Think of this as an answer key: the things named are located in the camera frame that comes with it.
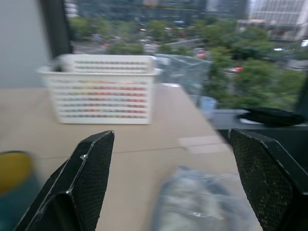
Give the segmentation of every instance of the glass window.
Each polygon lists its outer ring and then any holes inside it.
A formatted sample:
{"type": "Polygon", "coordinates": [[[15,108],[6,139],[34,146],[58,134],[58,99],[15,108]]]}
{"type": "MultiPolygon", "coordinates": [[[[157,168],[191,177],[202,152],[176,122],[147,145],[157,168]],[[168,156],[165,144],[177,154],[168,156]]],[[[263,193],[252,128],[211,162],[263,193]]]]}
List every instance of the glass window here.
{"type": "Polygon", "coordinates": [[[298,24],[308,19],[305,2],[70,0],[66,6],[74,53],[156,55],[170,60],[159,63],[162,81],[212,97],[218,109],[293,110],[308,65],[308,32],[298,24]]]}

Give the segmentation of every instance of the white plastic basket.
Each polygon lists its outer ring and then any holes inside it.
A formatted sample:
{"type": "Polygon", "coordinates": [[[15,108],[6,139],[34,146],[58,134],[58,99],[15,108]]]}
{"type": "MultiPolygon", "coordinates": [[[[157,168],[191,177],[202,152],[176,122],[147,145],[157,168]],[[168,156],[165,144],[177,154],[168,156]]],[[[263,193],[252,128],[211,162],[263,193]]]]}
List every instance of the white plastic basket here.
{"type": "Polygon", "coordinates": [[[149,124],[159,70],[151,56],[66,54],[38,70],[65,124],[149,124]],[[54,71],[60,65],[63,72],[54,71]]]}

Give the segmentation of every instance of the tree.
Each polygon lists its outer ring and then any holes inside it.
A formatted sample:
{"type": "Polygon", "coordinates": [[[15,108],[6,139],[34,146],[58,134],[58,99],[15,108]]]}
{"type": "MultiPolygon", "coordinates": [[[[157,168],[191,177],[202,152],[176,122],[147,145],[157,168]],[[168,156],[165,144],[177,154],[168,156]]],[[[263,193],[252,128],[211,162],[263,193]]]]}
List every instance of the tree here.
{"type": "Polygon", "coordinates": [[[273,51],[273,44],[268,40],[240,40],[231,46],[235,59],[262,59],[273,51]]]}
{"type": "Polygon", "coordinates": [[[236,20],[234,19],[220,19],[218,20],[215,25],[219,26],[224,34],[233,33],[236,30],[236,20]]]}
{"type": "Polygon", "coordinates": [[[244,32],[242,32],[243,39],[249,41],[261,41],[267,40],[268,35],[265,30],[249,26],[244,32]]]}
{"type": "Polygon", "coordinates": [[[148,29],[151,36],[160,42],[167,42],[168,33],[166,32],[166,22],[161,20],[153,20],[148,23],[148,29]]]}
{"type": "Polygon", "coordinates": [[[209,25],[205,27],[204,35],[211,47],[219,46],[222,43],[223,29],[218,25],[209,25]]]}
{"type": "Polygon", "coordinates": [[[183,55],[183,56],[193,56],[193,52],[187,49],[185,46],[178,47],[172,54],[183,55]]]}
{"type": "Polygon", "coordinates": [[[184,34],[186,37],[193,37],[198,35],[198,30],[194,26],[187,26],[184,28],[184,34]]]}
{"type": "Polygon", "coordinates": [[[247,90],[245,94],[233,95],[233,102],[231,102],[231,108],[254,108],[267,106],[273,98],[270,97],[271,92],[264,91],[259,86],[253,86],[247,90]]]}
{"type": "Polygon", "coordinates": [[[200,36],[201,38],[205,38],[205,27],[206,27],[205,20],[200,20],[200,19],[195,20],[194,26],[197,35],[200,36]]]}
{"type": "Polygon", "coordinates": [[[108,54],[143,54],[141,44],[126,44],[123,41],[113,43],[108,46],[108,54]]]}
{"type": "Polygon", "coordinates": [[[295,59],[297,60],[308,60],[308,48],[301,47],[295,50],[295,59]]]}
{"type": "Polygon", "coordinates": [[[132,35],[136,33],[137,25],[135,22],[117,22],[116,23],[116,35],[122,40],[128,42],[132,40],[132,35]]]}
{"type": "Polygon", "coordinates": [[[225,73],[211,69],[208,80],[204,84],[203,95],[216,99],[219,108],[229,108],[227,106],[228,99],[230,99],[228,93],[229,83],[229,78],[225,73]]]}
{"type": "Polygon", "coordinates": [[[241,34],[237,31],[221,35],[222,46],[232,49],[233,44],[241,41],[241,34]]]}
{"type": "Polygon", "coordinates": [[[205,17],[205,23],[206,23],[207,25],[215,24],[217,21],[218,21],[218,18],[217,18],[217,17],[214,17],[214,16],[206,16],[206,17],[205,17]]]}
{"type": "Polygon", "coordinates": [[[171,35],[174,38],[178,38],[180,36],[180,29],[175,24],[171,27],[171,35]]]}
{"type": "Polygon", "coordinates": [[[277,78],[277,67],[261,60],[248,60],[243,66],[235,80],[236,89],[239,94],[248,94],[256,87],[261,87],[261,91],[272,91],[271,86],[277,78]]]}
{"type": "Polygon", "coordinates": [[[301,47],[301,42],[296,41],[296,42],[291,42],[288,43],[285,48],[288,50],[289,53],[294,54],[297,51],[300,51],[302,49],[301,47]]]}
{"type": "Polygon", "coordinates": [[[295,70],[286,70],[281,73],[281,77],[276,85],[277,93],[287,93],[298,95],[305,81],[305,73],[295,70]]]}
{"type": "Polygon", "coordinates": [[[162,44],[158,47],[158,53],[161,54],[172,54],[173,50],[172,47],[166,44],[162,44]]]}
{"type": "Polygon", "coordinates": [[[99,18],[95,25],[97,33],[99,33],[103,39],[110,39],[112,37],[112,25],[109,21],[99,18]]]}
{"type": "Polygon", "coordinates": [[[85,17],[73,17],[69,19],[69,24],[74,32],[75,40],[86,40],[94,33],[91,21],[85,17]]]}
{"type": "Polygon", "coordinates": [[[216,65],[217,68],[223,69],[232,66],[232,59],[230,51],[225,47],[216,47],[211,50],[212,65],[216,65]]]}

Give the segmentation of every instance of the beige desk surface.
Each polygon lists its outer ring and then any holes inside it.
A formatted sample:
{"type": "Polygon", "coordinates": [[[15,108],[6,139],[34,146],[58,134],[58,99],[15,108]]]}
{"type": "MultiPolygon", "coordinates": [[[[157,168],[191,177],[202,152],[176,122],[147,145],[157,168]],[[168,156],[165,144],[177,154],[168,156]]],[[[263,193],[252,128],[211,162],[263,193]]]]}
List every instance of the beige desk surface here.
{"type": "Polygon", "coordinates": [[[237,173],[231,149],[193,155],[180,147],[179,138],[216,135],[181,88],[157,87],[151,125],[59,124],[45,89],[0,90],[0,109],[0,151],[32,153],[42,182],[80,140],[115,131],[97,231],[147,230],[159,187],[179,165],[209,173],[237,173]]]}

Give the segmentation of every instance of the building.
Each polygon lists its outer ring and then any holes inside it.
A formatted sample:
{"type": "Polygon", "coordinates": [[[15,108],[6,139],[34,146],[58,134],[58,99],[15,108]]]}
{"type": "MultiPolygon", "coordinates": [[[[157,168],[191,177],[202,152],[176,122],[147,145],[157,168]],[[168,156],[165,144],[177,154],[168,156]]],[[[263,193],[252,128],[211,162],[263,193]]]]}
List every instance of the building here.
{"type": "Polygon", "coordinates": [[[199,9],[206,0],[160,0],[161,7],[175,7],[178,9],[199,9]]]}
{"type": "Polygon", "coordinates": [[[156,7],[159,4],[159,0],[143,0],[144,6],[156,7]]]}
{"type": "Polygon", "coordinates": [[[248,15],[251,15],[253,12],[253,9],[255,8],[255,5],[257,4],[257,0],[249,0],[247,4],[247,13],[248,15]]]}
{"type": "Polygon", "coordinates": [[[255,1],[248,20],[239,21],[239,26],[263,28],[272,40],[304,39],[308,29],[308,0],[255,1]]]}
{"type": "Polygon", "coordinates": [[[218,11],[219,0],[207,0],[206,10],[209,12],[218,11]]]}
{"type": "Polygon", "coordinates": [[[248,0],[208,0],[206,13],[217,17],[246,19],[248,0]]]}
{"type": "Polygon", "coordinates": [[[140,18],[140,22],[146,23],[151,20],[182,21],[183,25],[190,25],[194,19],[200,16],[199,10],[173,9],[173,8],[139,8],[135,15],[140,18]]]}
{"type": "Polygon", "coordinates": [[[66,2],[65,3],[65,10],[66,10],[66,15],[69,18],[77,17],[78,16],[78,7],[77,5],[73,3],[66,2]]]}
{"type": "Polygon", "coordinates": [[[139,0],[75,0],[79,14],[85,17],[105,17],[109,20],[133,20],[139,0]]]}

